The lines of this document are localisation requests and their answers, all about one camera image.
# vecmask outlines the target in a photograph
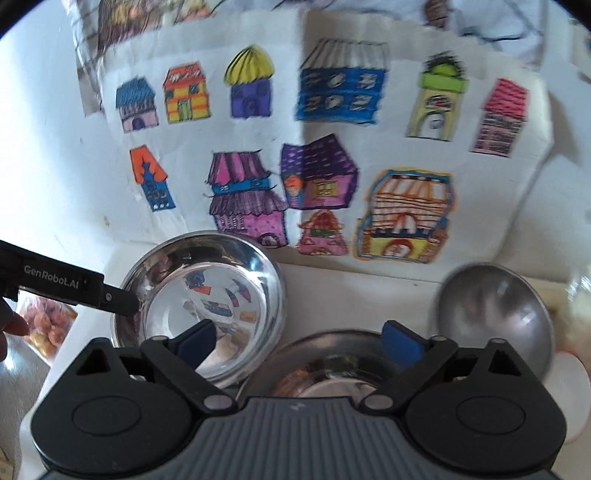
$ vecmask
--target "colorful house drawing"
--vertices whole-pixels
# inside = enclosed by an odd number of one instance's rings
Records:
[[[368,204],[356,234],[357,258],[430,263],[448,237],[452,176],[388,170],[372,186]]]
[[[388,63],[386,43],[322,38],[301,66],[296,118],[376,123]]]
[[[358,175],[335,134],[302,147],[284,144],[281,150],[281,180],[293,209],[348,208]]]
[[[117,88],[115,107],[119,109],[124,132],[158,125],[155,96],[144,77],[136,77]]]
[[[462,93],[468,87],[462,64],[448,51],[430,57],[419,87],[407,137],[450,141],[460,115]]]
[[[320,210],[299,226],[302,229],[295,249],[302,255],[346,255],[349,250],[341,234],[342,225],[330,210]]]
[[[97,51],[160,26],[158,2],[151,0],[100,0]]]
[[[209,111],[205,75],[198,62],[170,69],[163,88],[169,124],[212,115]]]
[[[271,190],[259,152],[215,153],[207,183],[209,214],[220,232],[241,233],[267,248],[287,245],[287,204]]]
[[[153,212],[171,210],[176,207],[168,191],[168,175],[148,150],[142,145],[129,151],[135,182],[142,187],[146,200]]]
[[[509,157],[526,121],[527,90],[508,79],[498,79],[486,103],[473,152]]]
[[[224,81],[231,86],[232,118],[271,116],[273,63],[255,45],[246,47],[228,65]]]

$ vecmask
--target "plastic bag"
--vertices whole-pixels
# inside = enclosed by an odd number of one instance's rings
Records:
[[[51,365],[78,314],[65,303],[26,292],[19,294],[17,313],[29,326],[25,341]]]

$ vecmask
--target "stainless steel bowl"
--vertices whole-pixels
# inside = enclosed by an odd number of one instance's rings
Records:
[[[273,353],[242,384],[238,403],[249,397],[352,397],[358,403],[401,370],[382,353],[377,333],[317,333]]]
[[[453,272],[434,304],[437,332],[460,346],[504,338],[542,379],[554,355],[554,329],[544,303],[511,270],[472,264]]]
[[[220,388],[256,369],[277,345],[285,323],[278,265],[260,245],[240,236],[195,232],[173,238],[145,254],[122,288],[135,292],[142,307],[134,317],[113,316],[114,344],[172,338],[211,319],[216,349],[197,372]]]

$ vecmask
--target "yellow dome roof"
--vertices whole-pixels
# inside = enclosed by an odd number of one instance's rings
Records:
[[[224,82],[228,85],[251,83],[255,80],[269,78],[275,73],[273,63],[263,50],[255,45],[246,47],[228,65]]]

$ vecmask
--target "gray ribbed grip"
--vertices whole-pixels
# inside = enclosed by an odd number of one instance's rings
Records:
[[[46,480],[67,480],[56,472]],[[134,480],[467,480],[416,452],[390,419],[346,398],[252,398],[203,422],[186,449]],[[519,480],[556,480],[537,472]]]

